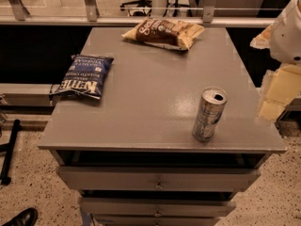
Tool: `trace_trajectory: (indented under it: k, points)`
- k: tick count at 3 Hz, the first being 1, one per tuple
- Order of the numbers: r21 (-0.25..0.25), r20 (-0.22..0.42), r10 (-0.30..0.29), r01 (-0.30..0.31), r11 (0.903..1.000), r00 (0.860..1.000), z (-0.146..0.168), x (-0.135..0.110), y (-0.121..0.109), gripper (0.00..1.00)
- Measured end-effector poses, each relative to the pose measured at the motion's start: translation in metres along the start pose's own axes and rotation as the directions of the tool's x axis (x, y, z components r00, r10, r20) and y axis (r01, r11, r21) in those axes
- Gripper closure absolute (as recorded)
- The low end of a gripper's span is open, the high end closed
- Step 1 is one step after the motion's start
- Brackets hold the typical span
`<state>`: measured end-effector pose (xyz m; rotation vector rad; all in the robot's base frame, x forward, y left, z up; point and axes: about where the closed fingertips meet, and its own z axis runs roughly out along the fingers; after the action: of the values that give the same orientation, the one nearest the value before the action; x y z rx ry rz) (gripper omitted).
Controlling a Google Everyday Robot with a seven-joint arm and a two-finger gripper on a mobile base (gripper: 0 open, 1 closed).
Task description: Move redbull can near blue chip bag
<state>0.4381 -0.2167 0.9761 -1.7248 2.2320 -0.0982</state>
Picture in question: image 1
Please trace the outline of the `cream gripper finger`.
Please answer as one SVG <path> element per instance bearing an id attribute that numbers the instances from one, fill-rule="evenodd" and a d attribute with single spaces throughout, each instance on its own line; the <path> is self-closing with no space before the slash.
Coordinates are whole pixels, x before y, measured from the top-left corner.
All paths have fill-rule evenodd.
<path id="1" fill-rule="evenodd" d="M 252 39 L 250 46 L 255 49 L 269 49 L 272 26 L 268 25 L 259 35 Z"/>
<path id="2" fill-rule="evenodd" d="M 267 71 L 261 83 L 258 116 L 275 121 L 300 92 L 300 65 L 282 63 L 275 72 Z"/>

